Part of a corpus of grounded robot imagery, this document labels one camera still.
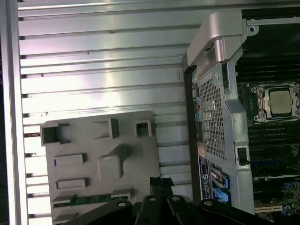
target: aluminum ridged panel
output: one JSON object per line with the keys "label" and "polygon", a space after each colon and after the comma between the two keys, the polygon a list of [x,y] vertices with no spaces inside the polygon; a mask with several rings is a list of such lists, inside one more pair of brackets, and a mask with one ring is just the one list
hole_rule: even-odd
{"label": "aluminum ridged panel", "polygon": [[[176,180],[174,193],[191,197],[181,57],[216,5],[252,2],[19,2],[24,133],[39,133],[47,120],[151,110],[161,174]],[[48,225],[45,149],[39,137],[24,145],[29,223]]]}

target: sticker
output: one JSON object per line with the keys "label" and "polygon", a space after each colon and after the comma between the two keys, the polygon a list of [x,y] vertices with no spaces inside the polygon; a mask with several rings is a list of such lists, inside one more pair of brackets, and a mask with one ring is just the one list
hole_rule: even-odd
{"label": "sticker", "polygon": [[202,156],[198,156],[200,184],[201,184],[201,199],[210,198],[210,176],[208,161]]}

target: white pcie slot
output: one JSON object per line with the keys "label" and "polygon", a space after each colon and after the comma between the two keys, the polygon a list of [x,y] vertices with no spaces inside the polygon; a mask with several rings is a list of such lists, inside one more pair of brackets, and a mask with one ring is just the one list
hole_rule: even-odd
{"label": "white pcie slot", "polygon": [[255,205],[255,213],[280,212],[282,210],[282,204],[280,203]]}

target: metal side panel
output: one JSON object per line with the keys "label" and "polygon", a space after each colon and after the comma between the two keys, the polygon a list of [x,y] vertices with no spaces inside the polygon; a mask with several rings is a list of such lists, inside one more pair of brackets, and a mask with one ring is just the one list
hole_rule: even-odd
{"label": "metal side panel", "polygon": [[[281,2],[292,6],[297,1]],[[277,0],[268,3],[278,7]],[[161,174],[176,180],[176,194],[192,198],[181,57],[215,7],[224,11],[268,4],[252,5],[252,0],[1,4],[10,223],[51,224],[45,149],[38,136],[39,125],[47,120],[153,111]]]}

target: blue connector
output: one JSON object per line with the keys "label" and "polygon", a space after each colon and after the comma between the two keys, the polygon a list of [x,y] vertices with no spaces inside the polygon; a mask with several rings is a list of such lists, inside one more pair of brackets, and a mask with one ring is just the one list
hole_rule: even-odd
{"label": "blue connector", "polygon": [[224,203],[230,203],[231,199],[229,196],[229,193],[226,193],[226,189],[224,188],[212,188],[212,195],[214,199],[218,199],[220,202],[224,202]]}

